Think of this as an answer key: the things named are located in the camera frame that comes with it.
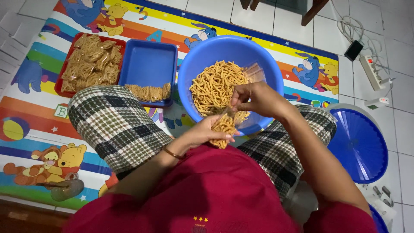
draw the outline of red tray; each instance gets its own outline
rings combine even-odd
[[[69,52],[67,53],[67,56],[66,56],[66,59],[65,59],[65,61],[64,61],[64,63],[63,63],[62,69],[60,70],[60,73],[59,73],[58,79],[56,80],[56,84],[55,84],[55,91],[56,91],[56,93],[57,93],[58,95],[60,95],[60,96],[63,96],[63,97],[68,97],[68,98],[72,98],[72,97],[76,94],[76,92],[62,92],[62,91],[61,91],[61,89],[62,89],[62,84],[63,84],[62,75],[63,75],[63,73],[64,73],[64,72],[65,72],[65,70],[66,70],[67,63],[68,63],[67,61],[68,61],[68,59],[69,59],[70,55],[72,55],[73,51],[75,50],[75,49],[73,48],[73,46],[74,46],[75,42],[76,42],[76,41],[77,41],[77,40],[78,40],[78,39],[79,39],[79,38],[80,38],[83,34],[92,35],[92,34],[89,34],[89,33],[80,32],[80,33],[76,34],[76,35],[73,37],[72,45],[70,46]],[[122,58],[121,58],[121,62],[120,62],[120,63],[119,63],[119,65],[118,65],[119,74],[118,74],[118,78],[117,78],[117,80],[116,80],[116,84],[118,84],[118,81],[119,81],[119,75],[120,75],[120,73],[121,73],[120,71],[121,71],[121,67],[122,67],[122,62],[123,62],[123,60],[124,60],[125,47],[127,46],[127,42],[126,42],[126,41],[123,41],[123,40],[119,40],[119,39],[110,38],[110,37],[104,37],[104,36],[99,36],[99,38],[101,39],[101,41],[102,41],[102,42],[107,41],[107,40],[110,40],[110,41],[116,41],[116,45],[120,45],[120,46],[121,46],[121,49],[119,50],[119,52],[121,52],[121,54],[122,54]]]

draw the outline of maroon t-shirt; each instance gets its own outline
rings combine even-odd
[[[244,233],[300,232],[283,210],[263,169],[240,150],[201,145],[165,175],[142,205],[107,194],[82,207],[64,232]],[[315,211],[304,232],[375,233],[364,211],[334,203]]]

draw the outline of wooden chair leg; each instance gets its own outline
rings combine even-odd
[[[256,7],[258,7],[259,0],[253,0],[252,4],[250,5],[250,10],[256,10]]]
[[[313,0],[313,5],[309,11],[302,16],[302,26],[308,25],[308,23],[315,17],[315,15],[328,3],[329,0]]]
[[[247,8],[249,7],[250,4],[250,0],[240,0],[241,3],[241,7],[243,7],[243,9],[247,10]]]

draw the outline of person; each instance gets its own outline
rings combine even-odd
[[[63,232],[376,232],[363,195],[326,147],[336,131],[331,114],[294,106],[264,82],[236,86],[231,105],[275,120],[238,148],[217,149],[210,139],[234,142],[211,130],[219,115],[172,139],[125,87],[77,93],[69,118],[119,183]],[[303,228],[282,208],[300,177],[319,203]]]

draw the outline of hand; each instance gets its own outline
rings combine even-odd
[[[185,132],[181,137],[184,138],[189,147],[197,147],[212,139],[222,139],[234,142],[233,135],[224,132],[215,132],[211,130],[213,124],[221,118],[221,115],[208,116],[198,122],[190,130]]]
[[[273,90],[265,82],[256,82],[234,87],[230,100],[232,111],[253,111],[264,117],[283,120],[297,112],[294,105]]]

